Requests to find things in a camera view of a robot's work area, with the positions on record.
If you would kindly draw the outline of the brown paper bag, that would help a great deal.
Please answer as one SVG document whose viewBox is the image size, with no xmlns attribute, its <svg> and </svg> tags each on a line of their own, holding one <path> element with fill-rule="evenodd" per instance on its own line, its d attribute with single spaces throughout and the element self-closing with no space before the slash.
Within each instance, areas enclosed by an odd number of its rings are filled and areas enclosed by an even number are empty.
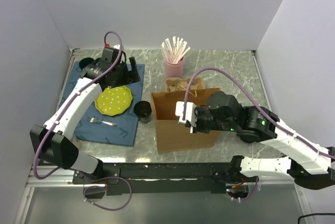
<svg viewBox="0 0 335 224">
<path fill-rule="evenodd" d="M 176 103 L 183 101 L 185 91 L 154 92 L 151 94 L 151 108 L 155 115 L 155 137 L 158 153 L 211 148 L 221 135 L 219 131 L 210 133 L 190 133 L 175 116 Z"/>
</svg>

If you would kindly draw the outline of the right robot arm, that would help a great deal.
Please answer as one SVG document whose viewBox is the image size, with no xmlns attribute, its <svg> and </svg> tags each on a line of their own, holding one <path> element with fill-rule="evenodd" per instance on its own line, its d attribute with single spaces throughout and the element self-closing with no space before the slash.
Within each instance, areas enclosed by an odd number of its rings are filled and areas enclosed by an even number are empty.
<svg viewBox="0 0 335 224">
<path fill-rule="evenodd" d="M 234 96 L 216 92 L 205 105 L 194 108 L 193 117 L 196 131 L 234 132 L 245 143 L 275 152 L 269 157 L 233 156 L 227 173 L 234 181 L 269 177 L 311 190 L 334 185 L 334 148 L 308 141 L 264 107 L 242 106 Z"/>
</svg>

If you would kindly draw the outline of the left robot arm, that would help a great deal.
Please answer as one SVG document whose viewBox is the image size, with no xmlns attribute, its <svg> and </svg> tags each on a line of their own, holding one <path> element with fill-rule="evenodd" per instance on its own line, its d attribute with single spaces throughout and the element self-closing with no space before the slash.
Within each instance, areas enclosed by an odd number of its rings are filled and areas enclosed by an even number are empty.
<svg viewBox="0 0 335 224">
<path fill-rule="evenodd" d="M 101 57 L 85 58 L 79 63 L 81 74 L 72 92 L 56 113 L 43 126 L 34 125 L 30 138 L 35 151 L 33 174 L 38 174 L 39 160 L 57 169 L 85 173 L 91 183 L 103 179 L 103 162 L 82 151 L 71 141 L 74 130 L 94 100 L 107 88 L 119 88 L 141 81 L 134 57 L 127 57 L 118 46 L 105 45 Z"/>
</svg>

